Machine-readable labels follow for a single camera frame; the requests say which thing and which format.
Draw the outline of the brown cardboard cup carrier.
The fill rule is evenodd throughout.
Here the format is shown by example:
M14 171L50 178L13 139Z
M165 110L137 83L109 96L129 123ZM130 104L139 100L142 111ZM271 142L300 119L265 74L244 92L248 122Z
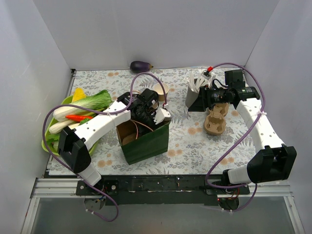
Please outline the brown cardboard cup carrier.
M228 103L217 103L205 118L204 130L211 135L219 136L223 134L226 127L225 116L229 110Z

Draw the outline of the dark green paper bag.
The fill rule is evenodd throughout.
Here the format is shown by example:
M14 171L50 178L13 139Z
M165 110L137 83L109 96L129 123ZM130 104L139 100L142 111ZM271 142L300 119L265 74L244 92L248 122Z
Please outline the dark green paper bag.
M170 123L165 121L158 129L153 132L148 130L142 136L137 133L138 126L131 121L118 125L117 136L126 162L132 165L167 152ZM122 140L132 133L136 133L136 140L122 146Z

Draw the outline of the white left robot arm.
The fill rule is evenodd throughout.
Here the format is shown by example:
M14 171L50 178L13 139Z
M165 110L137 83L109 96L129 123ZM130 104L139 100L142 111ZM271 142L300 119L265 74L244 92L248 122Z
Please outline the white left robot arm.
M150 89L136 95L126 92L103 115L97 115L74 129L65 127L61 131L58 154L75 174L87 181L87 189L91 194L100 194L104 184L100 173L91 162L89 150L111 129L131 119L154 129L155 118L150 110L157 102L157 92Z

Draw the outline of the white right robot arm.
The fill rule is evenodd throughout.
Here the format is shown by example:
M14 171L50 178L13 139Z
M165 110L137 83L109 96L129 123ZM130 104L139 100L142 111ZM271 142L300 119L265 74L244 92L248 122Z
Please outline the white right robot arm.
M249 183L286 180L289 178L297 152L286 146L271 126L263 112L265 99L259 89L246 86L242 70L225 72L225 86L202 85L189 107L191 112L203 112L217 104L229 103L241 115L248 127L256 154L247 165L224 170L220 182L208 182L209 186L221 188L227 194Z

